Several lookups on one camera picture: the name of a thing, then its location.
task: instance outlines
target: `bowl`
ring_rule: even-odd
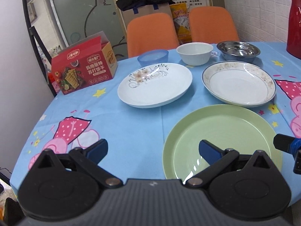
[[[223,41],[216,45],[225,60],[252,63],[260,54],[258,47],[240,41]]]
[[[213,46],[205,42],[191,42],[177,47],[185,64],[197,66],[208,62]]]
[[[167,63],[168,62],[168,51],[165,49],[153,50],[141,54],[138,57],[138,61],[141,67],[145,67],[157,63]]]

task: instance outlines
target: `metal bowl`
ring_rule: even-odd
[[[231,61],[251,63],[260,54],[260,50],[256,46],[240,41],[223,41],[216,47],[222,52],[225,60]]]

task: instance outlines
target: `translucent blue plastic bowl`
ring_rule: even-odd
[[[164,49],[149,51],[141,54],[138,61],[141,67],[156,63],[168,63],[168,51]]]

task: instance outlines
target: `blue tablecloth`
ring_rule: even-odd
[[[254,45],[261,50],[254,63],[280,81],[276,81],[274,102],[252,110],[267,120],[276,133],[301,137],[298,114],[301,90],[296,87],[299,84],[301,87],[301,60],[288,54],[284,43],[255,42]],[[219,61],[223,59],[218,53],[203,66],[187,66],[193,75],[188,91],[175,102],[153,109],[133,108],[117,95],[118,85],[124,77],[140,68],[136,57],[120,61],[115,77],[110,81],[68,95],[60,92],[20,153],[10,180],[14,192],[17,193],[30,164],[43,148],[55,146],[57,152],[65,152],[77,146],[91,145],[100,138],[108,141],[109,151],[99,165],[124,182],[127,178],[164,179],[162,151],[174,125],[196,109],[222,103],[205,89],[201,80],[203,70]],[[185,65],[175,50],[170,50],[169,62]],[[292,190],[291,203],[301,198],[301,176],[293,173],[293,165],[292,155],[283,153],[282,174]]]

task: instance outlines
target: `red kettle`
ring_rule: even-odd
[[[301,0],[292,0],[286,51],[301,59]]]

